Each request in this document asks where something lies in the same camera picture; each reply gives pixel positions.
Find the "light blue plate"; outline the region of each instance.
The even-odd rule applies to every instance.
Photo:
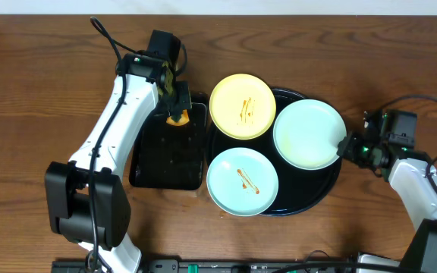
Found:
[[[237,216],[267,210],[278,194],[278,175],[271,162],[248,148],[228,149],[213,159],[206,185],[213,201]]]

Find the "round black tray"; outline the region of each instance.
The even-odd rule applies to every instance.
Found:
[[[276,100],[276,117],[292,102],[307,99],[295,91],[272,88]],[[272,138],[274,124],[261,136],[252,140],[236,140],[223,134],[212,123],[205,149],[206,161],[235,147],[246,147],[262,153],[274,166],[279,179],[279,190],[273,204],[263,215],[287,216],[304,212],[321,201],[335,184],[341,168],[341,159],[317,171],[305,171],[287,163],[275,148]]]

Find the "brown wood grain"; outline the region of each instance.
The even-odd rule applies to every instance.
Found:
[[[400,95],[437,96],[437,17],[99,18],[135,49],[146,48],[153,29],[173,32],[187,46],[183,78],[193,91],[210,93],[230,74],[254,74],[331,103],[349,129],[362,127],[363,110]],[[88,16],[0,16],[0,271],[49,271],[55,259],[85,256],[50,231],[43,175],[90,133],[114,66]],[[434,156],[437,105],[397,107],[419,114],[417,148]],[[320,204],[286,218],[225,215],[205,184],[195,196],[133,188],[127,178],[124,185],[128,232],[145,256],[294,261],[322,249],[400,259],[414,235],[393,189],[348,162]]]

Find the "orange food piece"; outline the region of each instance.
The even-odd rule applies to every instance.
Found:
[[[190,118],[188,117],[188,112],[187,110],[183,110],[183,113],[181,114],[181,118],[178,122],[174,122],[171,117],[168,117],[166,119],[166,123],[173,125],[173,126],[181,126],[181,125],[185,125],[190,121]]]

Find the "white wall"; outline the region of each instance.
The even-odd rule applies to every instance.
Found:
[[[0,0],[0,14],[437,15],[437,0]]]

